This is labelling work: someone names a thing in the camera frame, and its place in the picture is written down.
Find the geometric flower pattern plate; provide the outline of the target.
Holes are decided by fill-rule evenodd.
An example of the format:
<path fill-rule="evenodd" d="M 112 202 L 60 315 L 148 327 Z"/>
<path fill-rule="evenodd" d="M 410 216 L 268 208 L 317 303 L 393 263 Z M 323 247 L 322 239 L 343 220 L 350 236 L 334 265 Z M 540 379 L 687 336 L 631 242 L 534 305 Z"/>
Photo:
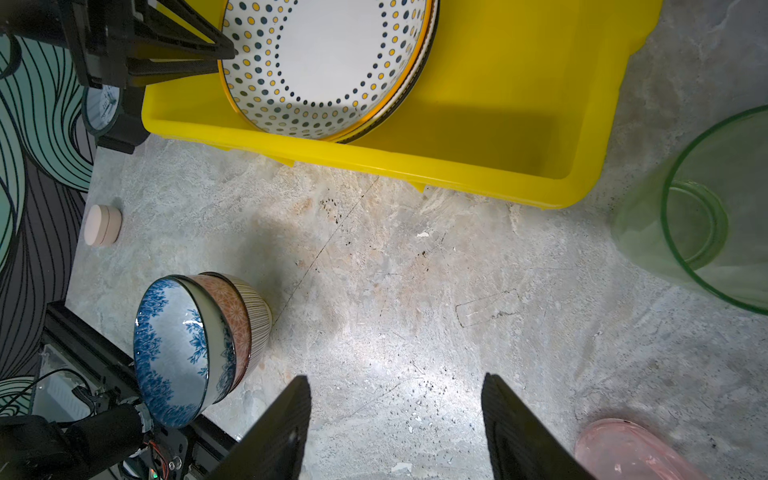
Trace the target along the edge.
<path fill-rule="evenodd" d="M 431 53 L 432 45 L 437 34 L 437 25 L 440 15 L 440 2 L 428 1 L 427 13 L 429 14 L 428 23 L 425 32 L 420 36 L 417 42 L 418 56 L 413 62 L 409 63 L 407 76 L 401 82 L 398 89 L 388 97 L 387 103 L 369 120 L 361 126 L 351 130 L 341 136 L 336 143 L 348 144 L 370 133 L 382 123 L 384 123 L 405 101 L 415 84 L 417 83 Z"/>

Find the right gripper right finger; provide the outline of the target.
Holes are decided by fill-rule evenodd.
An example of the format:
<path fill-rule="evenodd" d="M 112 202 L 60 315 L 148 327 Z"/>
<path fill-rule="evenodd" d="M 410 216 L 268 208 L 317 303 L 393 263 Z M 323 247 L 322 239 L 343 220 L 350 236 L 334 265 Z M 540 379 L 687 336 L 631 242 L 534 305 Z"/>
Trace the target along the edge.
<path fill-rule="evenodd" d="M 481 406 L 494 479 L 592 477 L 500 376 L 485 375 Z"/>

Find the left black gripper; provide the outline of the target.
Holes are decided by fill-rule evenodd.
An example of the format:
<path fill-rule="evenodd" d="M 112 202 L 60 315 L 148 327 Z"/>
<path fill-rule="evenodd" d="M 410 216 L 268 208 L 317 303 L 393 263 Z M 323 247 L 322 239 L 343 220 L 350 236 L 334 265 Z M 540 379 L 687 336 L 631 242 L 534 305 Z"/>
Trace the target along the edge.
<path fill-rule="evenodd" d="M 219 60 L 137 59 L 134 28 L 144 22 L 159 45 L 183 57 L 234 57 L 221 30 L 186 1 L 3 1 L 1 33 L 67 49 L 80 83 L 146 87 L 218 71 Z"/>

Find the yellow rimmed dotted plate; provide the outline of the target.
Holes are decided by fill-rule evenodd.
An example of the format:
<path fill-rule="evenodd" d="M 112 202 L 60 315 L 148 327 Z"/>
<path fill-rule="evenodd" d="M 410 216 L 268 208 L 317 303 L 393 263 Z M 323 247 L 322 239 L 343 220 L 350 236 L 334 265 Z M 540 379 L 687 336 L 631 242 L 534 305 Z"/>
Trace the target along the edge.
<path fill-rule="evenodd" d="M 427 0 L 229 1 L 219 64 L 228 100 L 257 130 L 336 142 L 388 101 L 418 56 Z"/>

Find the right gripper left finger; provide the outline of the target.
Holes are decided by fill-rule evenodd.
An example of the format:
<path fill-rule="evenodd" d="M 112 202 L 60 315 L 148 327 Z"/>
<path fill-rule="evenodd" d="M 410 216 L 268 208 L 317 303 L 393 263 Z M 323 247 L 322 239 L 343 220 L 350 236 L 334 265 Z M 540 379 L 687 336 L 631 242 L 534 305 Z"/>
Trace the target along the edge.
<path fill-rule="evenodd" d="M 297 479 L 311 416 L 308 378 L 295 377 L 209 479 Z"/>

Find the pink patterned bowl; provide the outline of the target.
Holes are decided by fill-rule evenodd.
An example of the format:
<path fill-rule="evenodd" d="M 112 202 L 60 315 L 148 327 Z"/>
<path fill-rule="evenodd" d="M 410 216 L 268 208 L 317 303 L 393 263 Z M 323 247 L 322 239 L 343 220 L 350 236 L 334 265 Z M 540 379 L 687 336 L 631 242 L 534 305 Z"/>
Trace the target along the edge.
<path fill-rule="evenodd" d="M 236 358 L 235 379 L 230 387 L 233 391 L 245 377 L 252 348 L 250 319 L 245 303 L 234 284 L 222 274 L 204 272 L 192 275 L 191 279 L 213 297 L 230 329 Z"/>

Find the blue floral bowl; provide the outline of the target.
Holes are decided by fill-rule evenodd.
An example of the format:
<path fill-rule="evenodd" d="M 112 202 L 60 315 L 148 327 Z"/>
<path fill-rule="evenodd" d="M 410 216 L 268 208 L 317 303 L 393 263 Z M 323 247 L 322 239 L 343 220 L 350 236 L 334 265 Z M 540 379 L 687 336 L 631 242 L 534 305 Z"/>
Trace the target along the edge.
<path fill-rule="evenodd" d="M 236 379 L 233 336 L 214 297 L 183 275 L 154 281 L 138 307 L 134 366 L 141 397 L 167 428 L 189 425 Z"/>

